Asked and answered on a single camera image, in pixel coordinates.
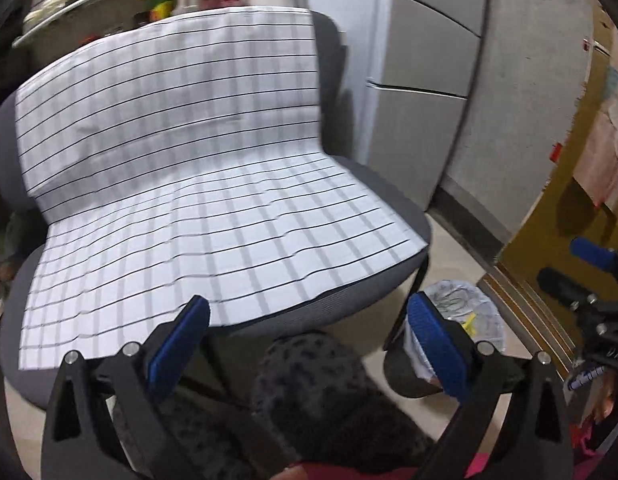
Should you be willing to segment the right hand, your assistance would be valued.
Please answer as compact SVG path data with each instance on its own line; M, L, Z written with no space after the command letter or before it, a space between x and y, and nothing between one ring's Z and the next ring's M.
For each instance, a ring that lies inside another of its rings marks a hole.
M588 417L601 422L612 414L618 396L618 373L606 368L591 384Z

